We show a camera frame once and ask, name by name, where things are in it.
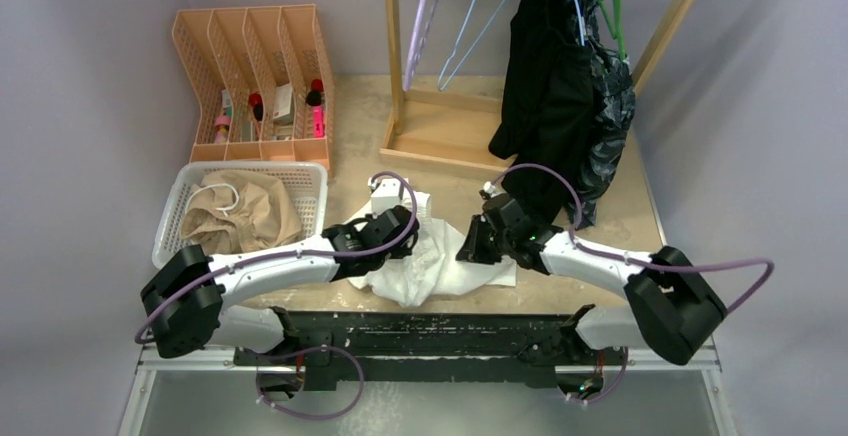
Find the white shorts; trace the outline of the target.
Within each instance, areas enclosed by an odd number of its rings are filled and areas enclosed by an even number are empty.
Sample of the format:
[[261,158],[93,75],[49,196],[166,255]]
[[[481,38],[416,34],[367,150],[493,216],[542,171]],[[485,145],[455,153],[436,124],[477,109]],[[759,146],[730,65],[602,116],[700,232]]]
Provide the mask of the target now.
[[380,269],[347,280],[370,289],[402,307],[421,306],[432,296],[458,297],[483,286],[514,287],[517,265],[504,260],[494,265],[458,261],[465,236],[443,219],[431,216],[431,195],[414,193],[418,208],[418,241],[410,256],[387,261]]

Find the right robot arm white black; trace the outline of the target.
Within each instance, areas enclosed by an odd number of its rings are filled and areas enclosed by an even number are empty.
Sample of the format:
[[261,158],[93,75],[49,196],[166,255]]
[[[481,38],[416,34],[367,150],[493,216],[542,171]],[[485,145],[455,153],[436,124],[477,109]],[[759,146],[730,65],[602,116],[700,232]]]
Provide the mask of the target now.
[[523,269],[571,277],[622,297],[624,307],[583,309],[564,332],[561,348],[576,363],[600,349],[637,347],[683,366],[729,314],[682,251],[664,246],[629,254],[583,241],[527,214],[506,194],[486,200],[472,217],[455,258],[483,265],[509,258]]

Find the plain black shorts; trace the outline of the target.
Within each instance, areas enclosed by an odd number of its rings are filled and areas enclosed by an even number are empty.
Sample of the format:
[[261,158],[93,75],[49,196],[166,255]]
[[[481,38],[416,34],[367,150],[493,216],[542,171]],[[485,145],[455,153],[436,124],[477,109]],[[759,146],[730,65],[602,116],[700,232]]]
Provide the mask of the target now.
[[591,51],[579,41],[573,0],[520,0],[510,21],[501,120],[489,152],[511,159],[503,188],[551,222],[572,198],[599,110]]

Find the peach plastic file organizer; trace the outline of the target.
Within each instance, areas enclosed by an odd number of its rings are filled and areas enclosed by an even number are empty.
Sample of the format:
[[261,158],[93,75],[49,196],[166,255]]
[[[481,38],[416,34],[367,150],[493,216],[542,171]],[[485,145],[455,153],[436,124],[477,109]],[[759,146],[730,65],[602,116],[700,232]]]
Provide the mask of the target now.
[[[199,104],[190,161],[296,161],[334,168],[334,75],[313,4],[177,12],[171,36]],[[291,83],[291,125],[272,121],[277,86]],[[248,96],[259,92],[257,122]],[[313,137],[312,107],[321,105],[326,136]],[[213,124],[233,108],[229,140],[213,143]]]

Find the beige shorts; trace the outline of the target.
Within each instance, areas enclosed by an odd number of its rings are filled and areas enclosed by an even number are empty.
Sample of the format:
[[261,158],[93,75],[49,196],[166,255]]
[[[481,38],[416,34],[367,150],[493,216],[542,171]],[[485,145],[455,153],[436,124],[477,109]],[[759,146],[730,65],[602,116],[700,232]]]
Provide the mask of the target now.
[[304,226],[283,181],[256,171],[221,170],[191,187],[179,236],[205,254],[249,253],[293,243]]

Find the lilac hanger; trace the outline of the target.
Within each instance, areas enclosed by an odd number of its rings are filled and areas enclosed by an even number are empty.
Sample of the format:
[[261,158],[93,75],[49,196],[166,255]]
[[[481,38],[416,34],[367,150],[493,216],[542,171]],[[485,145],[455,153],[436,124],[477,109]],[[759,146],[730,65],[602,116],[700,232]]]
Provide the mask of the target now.
[[418,0],[402,80],[404,91],[411,89],[438,3],[439,0]]

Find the white plastic basket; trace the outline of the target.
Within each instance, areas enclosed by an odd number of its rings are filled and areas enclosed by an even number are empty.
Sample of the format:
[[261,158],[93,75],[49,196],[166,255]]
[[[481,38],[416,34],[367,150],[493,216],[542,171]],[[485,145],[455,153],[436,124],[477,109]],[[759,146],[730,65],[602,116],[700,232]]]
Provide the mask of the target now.
[[153,264],[163,267],[190,244],[207,254],[239,254],[305,239],[323,228],[327,187],[318,163],[190,163],[167,199]]

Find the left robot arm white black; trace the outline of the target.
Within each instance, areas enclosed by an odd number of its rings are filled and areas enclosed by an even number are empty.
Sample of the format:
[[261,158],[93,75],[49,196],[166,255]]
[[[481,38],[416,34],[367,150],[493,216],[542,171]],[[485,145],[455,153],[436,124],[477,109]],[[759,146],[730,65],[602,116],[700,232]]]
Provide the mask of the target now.
[[418,230],[415,213],[395,206],[278,248],[207,255],[199,245],[186,246],[142,289],[147,319],[135,341],[154,344],[164,359],[218,344],[287,364],[297,355],[298,338],[286,330],[281,312],[246,308],[244,301],[292,286],[365,276],[390,259],[409,256]]

